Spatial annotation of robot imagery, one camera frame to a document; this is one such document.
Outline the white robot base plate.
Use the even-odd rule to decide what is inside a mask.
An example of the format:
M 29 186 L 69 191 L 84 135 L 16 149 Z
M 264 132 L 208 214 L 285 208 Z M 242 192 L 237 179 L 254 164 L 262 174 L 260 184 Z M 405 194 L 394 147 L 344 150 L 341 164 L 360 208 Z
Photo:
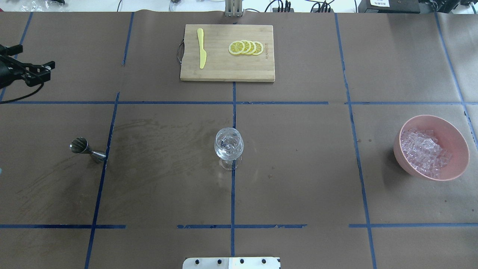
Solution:
M 192 257 L 183 269 L 280 269 L 279 257 Z

